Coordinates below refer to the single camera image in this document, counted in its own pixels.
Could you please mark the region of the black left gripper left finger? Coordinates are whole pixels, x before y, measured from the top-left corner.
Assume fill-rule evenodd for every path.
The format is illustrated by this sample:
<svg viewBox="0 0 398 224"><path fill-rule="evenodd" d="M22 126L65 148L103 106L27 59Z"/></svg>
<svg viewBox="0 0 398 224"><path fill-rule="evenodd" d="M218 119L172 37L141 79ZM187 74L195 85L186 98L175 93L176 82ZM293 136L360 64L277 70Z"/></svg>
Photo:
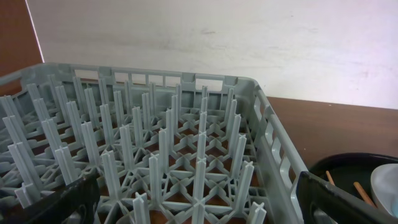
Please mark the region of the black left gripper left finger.
<svg viewBox="0 0 398 224"><path fill-rule="evenodd" d="M100 200L97 178L85 175L1 223L62 223L74 212L79 223L93 223Z"/></svg>

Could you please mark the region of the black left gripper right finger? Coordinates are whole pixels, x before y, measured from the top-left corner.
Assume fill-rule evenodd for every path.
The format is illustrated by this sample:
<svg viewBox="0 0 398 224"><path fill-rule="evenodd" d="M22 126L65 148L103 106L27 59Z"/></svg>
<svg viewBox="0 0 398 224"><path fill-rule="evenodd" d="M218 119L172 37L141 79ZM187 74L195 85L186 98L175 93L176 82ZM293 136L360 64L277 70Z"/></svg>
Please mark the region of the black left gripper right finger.
<svg viewBox="0 0 398 224"><path fill-rule="evenodd" d="M296 195L305 223L397 223L397 218L308 171L300 173Z"/></svg>

